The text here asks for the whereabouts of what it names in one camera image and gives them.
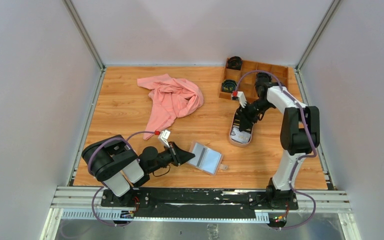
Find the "silver diamond VIP card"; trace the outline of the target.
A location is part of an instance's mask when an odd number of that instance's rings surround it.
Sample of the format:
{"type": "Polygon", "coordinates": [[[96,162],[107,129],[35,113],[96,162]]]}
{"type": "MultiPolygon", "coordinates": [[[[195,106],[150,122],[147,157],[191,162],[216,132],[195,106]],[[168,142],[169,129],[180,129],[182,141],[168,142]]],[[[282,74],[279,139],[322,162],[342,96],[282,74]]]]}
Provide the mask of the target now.
{"type": "Polygon", "coordinates": [[[232,130],[231,130],[231,133],[230,133],[230,138],[233,140],[233,141],[236,141],[240,144],[248,144],[250,142],[250,139],[251,139],[251,134],[249,132],[246,132],[246,131],[240,131],[238,128],[234,127],[232,130]]]}

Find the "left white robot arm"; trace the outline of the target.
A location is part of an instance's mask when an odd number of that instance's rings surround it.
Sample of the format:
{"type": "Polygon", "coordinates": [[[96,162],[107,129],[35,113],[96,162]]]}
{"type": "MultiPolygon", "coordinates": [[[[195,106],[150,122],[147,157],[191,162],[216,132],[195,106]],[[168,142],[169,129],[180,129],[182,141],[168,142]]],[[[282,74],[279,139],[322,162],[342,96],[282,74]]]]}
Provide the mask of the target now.
{"type": "Polygon", "coordinates": [[[132,188],[150,180],[150,174],[162,168],[178,167],[196,155],[169,141],[164,151],[148,146],[137,154],[122,135],[115,135],[87,146],[81,153],[88,172],[114,195],[120,206],[133,201],[132,188]]]}

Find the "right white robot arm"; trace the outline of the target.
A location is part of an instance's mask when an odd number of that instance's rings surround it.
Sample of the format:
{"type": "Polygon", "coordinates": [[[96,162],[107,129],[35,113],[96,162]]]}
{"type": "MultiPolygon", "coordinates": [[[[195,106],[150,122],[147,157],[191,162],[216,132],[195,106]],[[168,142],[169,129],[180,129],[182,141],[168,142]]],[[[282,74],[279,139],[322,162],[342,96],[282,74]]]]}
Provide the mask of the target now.
{"type": "Polygon", "coordinates": [[[256,74],[254,87],[257,100],[247,102],[244,93],[239,90],[232,94],[240,102],[236,111],[239,118],[238,129],[251,129],[270,108],[282,113],[280,144],[283,154],[265,191],[266,204],[272,209],[278,209],[296,192],[295,180],[304,160],[317,156],[316,148],[320,144],[320,111],[316,106],[308,106],[297,100],[274,74],[263,70],[254,70],[253,73],[256,74]]]}

